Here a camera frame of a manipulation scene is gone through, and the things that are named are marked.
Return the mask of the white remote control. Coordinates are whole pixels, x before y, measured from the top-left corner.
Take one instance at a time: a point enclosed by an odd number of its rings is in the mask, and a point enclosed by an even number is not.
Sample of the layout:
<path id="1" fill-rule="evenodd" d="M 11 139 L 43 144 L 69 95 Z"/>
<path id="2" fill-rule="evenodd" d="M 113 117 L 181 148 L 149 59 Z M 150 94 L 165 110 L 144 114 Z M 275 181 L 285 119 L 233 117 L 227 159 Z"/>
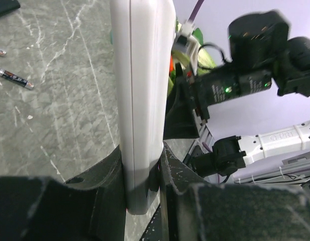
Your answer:
<path id="1" fill-rule="evenodd" d="M 111 1 L 110 10 L 126 206 L 143 215 L 158 190 L 176 12 L 173 1 Z"/>

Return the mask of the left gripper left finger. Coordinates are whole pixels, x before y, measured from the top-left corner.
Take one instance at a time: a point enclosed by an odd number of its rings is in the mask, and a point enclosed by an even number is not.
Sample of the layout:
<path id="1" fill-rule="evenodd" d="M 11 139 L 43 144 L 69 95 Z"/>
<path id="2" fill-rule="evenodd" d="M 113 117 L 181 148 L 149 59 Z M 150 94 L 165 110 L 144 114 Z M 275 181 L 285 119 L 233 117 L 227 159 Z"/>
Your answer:
<path id="1" fill-rule="evenodd" d="M 121 152 L 61 183 L 49 176 L 0 176 L 0 240 L 123 240 Z"/>

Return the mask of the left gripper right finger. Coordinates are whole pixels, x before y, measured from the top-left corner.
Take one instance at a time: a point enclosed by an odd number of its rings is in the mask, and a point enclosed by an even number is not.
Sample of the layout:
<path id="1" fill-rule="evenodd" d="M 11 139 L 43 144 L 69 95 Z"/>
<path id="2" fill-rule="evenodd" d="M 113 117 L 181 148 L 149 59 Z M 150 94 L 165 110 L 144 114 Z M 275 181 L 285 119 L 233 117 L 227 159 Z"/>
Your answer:
<path id="1" fill-rule="evenodd" d="M 210 184 L 164 147 L 160 206 L 141 240 L 310 240 L 299 187 Z"/>

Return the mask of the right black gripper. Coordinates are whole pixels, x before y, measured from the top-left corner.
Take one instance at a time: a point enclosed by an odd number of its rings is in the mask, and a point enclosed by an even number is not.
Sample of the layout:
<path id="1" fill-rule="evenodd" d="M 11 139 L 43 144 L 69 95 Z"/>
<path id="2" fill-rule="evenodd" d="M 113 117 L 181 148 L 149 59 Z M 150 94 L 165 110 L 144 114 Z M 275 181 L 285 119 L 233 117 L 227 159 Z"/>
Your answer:
<path id="1" fill-rule="evenodd" d="M 267 69 L 249 71 L 216 68 L 194 76 L 191 70 L 176 65 L 176 79 L 166 101 L 164 125 L 165 140 L 196 139 L 198 129 L 193 110 L 203 120 L 208 120 L 208 107 L 242 96 L 270 89 L 272 72 Z"/>

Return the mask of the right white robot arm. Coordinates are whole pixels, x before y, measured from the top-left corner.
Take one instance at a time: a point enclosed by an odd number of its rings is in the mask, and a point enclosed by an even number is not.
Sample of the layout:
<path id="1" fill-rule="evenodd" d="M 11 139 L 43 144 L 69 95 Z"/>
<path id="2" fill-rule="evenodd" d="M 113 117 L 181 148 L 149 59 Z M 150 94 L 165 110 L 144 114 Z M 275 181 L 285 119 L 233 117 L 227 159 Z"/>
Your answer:
<path id="1" fill-rule="evenodd" d="M 186 62 L 176 66 L 166 103 L 164 139 L 195 139 L 195 119 L 210 118 L 208 107 L 277 85 L 278 96 L 310 97 L 310 39 L 288 38 L 289 24 L 278 11 L 251 13 L 229 24 L 231 61 L 208 67 L 198 60 L 206 47 L 182 25 L 176 42 L 187 46 Z M 192 158 L 202 177 L 229 177 L 237 170 L 266 159 L 310 149 L 310 120 L 254 136 L 231 136 L 215 142 L 210 153 Z"/>

